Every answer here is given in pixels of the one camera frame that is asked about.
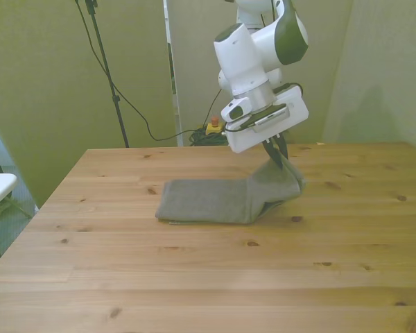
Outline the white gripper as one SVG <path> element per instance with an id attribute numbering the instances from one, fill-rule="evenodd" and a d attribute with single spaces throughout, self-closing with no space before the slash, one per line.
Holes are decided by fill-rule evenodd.
<path id="1" fill-rule="evenodd" d="M 233 99 L 224 107 L 224 133 L 235 153 L 263 142 L 266 153 L 282 170 L 281 157 L 288 159 L 288 147 L 282 133 L 308 117 L 302 90 L 296 85 L 278 93 L 273 103 L 261 110 L 254 109 L 248 97 Z"/>

